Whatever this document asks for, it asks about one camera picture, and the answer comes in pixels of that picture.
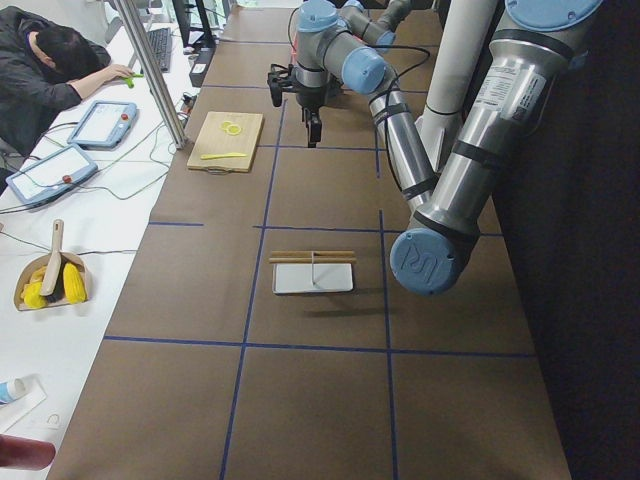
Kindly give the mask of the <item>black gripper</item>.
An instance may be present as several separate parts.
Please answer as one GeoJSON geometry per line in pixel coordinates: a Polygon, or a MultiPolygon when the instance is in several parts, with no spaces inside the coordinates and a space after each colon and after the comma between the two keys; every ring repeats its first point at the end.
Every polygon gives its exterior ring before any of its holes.
{"type": "Polygon", "coordinates": [[[274,107],[280,107],[284,93],[296,95],[302,107],[302,120],[307,131],[307,147],[315,148],[322,138],[319,109],[341,92],[342,82],[325,70],[307,69],[298,64],[283,66],[272,63],[267,73],[274,107]]]}

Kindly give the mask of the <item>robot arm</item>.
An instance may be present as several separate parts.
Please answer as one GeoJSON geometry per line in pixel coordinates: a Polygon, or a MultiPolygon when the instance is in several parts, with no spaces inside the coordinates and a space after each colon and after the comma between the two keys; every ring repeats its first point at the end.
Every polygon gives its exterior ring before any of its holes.
{"type": "Polygon", "coordinates": [[[300,5],[295,61],[273,66],[272,101],[296,95],[308,142],[320,141],[319,111],[336,84],[365,95],[396,184],[411,209],[392,246],[397,281],[420,295],[451,288],[479,237],[478,217],[510,151],[541,112],[554,80],[582,53],[596,1],[453,1],[423,113],[413,118],[395,47],[408,1],[377,19],[363,5],[300,5]]]}
{"type": "Polygon", "coordinates": [[[368,45],[387,47],[394,44],[398,25],[411,13],[412,3],[391,1],[377,20],[364,13],[360,1],[347,1],[339,13],[347,29],[368,45]]]}

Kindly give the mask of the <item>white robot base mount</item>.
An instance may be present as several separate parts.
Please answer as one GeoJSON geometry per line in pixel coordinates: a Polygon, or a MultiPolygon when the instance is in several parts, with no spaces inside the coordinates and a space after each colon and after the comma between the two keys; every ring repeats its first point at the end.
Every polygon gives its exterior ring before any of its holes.
{"type": "Polygon", "coordinates": [[[496,0],[437,3],[443,33],[425,107],[416,121],[436,172],[444,168],[462,129],[464,102],[497,4],[496,0]]]}

